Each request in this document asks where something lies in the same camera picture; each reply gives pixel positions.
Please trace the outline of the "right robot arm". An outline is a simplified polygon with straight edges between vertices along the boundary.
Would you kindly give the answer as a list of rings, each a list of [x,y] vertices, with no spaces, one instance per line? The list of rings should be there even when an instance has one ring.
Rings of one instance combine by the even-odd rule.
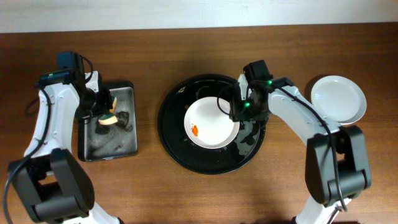
[[[274,78],[265,61],[247,64],[233,88],[233,121],[267,121],[274,114],[306,146],[305,183],[309,198],[292,223],[332,223],[347,204],[371,186],[366,141],[356,125],[322,116],[288,78]]]

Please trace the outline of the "white plate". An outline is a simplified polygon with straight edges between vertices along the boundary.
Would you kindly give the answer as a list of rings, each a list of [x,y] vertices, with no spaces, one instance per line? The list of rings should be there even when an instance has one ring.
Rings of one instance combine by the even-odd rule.
[[[365,114],[367,102],[364,98],[356,101],[346,102],[338,108],[337,121],[341,124],[353,124],[359,121]]]
[[[229,111],[229,102],[215,96],[196,100],[185,113],[183,125],[190,140],[206,149],[227,146],[237,136],[239,122],[232,121],[223,111]],[[192,124],[198,128],[198,137],[192,133]]]
[[[312,105],[321,114],[338,123],[338,108],[347,101],[356,101],[366,97],[360,87],[348,78],[329,75],[325,76],[312,87],[310,93]]]

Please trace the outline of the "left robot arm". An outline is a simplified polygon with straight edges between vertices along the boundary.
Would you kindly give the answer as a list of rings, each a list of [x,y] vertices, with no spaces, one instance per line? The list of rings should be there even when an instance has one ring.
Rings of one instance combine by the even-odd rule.
[[[4,216],[12,222],[7,193],[13,187],[35,223],[121,223],[95,201],[93,184],[72,155],[75,118],[117,123],[117,99],[101,85],[101,75],[85,73],[87,58],[76,52],[57,55],[57,70],[35,84],[40,103],[34,135],[21,160],[8,167],[2,196]]]

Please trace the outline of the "white plate bottom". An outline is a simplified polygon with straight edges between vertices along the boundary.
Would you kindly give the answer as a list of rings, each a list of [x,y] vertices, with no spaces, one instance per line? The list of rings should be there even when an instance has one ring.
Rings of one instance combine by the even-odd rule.
[[[183,125],[190,140],[206,149],[227,146],[237,136],[239,122],[232,121],[223,111],[229,111],[229,102],[215,96],[196,100],[185,113]],[[198,137],[192,133],[192,124],[198,128]]]

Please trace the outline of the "green yellow sponge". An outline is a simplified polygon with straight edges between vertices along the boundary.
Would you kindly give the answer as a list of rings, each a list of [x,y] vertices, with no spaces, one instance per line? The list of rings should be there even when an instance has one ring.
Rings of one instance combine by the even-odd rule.
[[[112,101],[113,101],[112,108],[107,113],[103,114],[98,118],[98,122],[100,125],[109,126],[118,122],[118,119],[114,114],[114,111],[116,109],[117,98],[112,97]]]

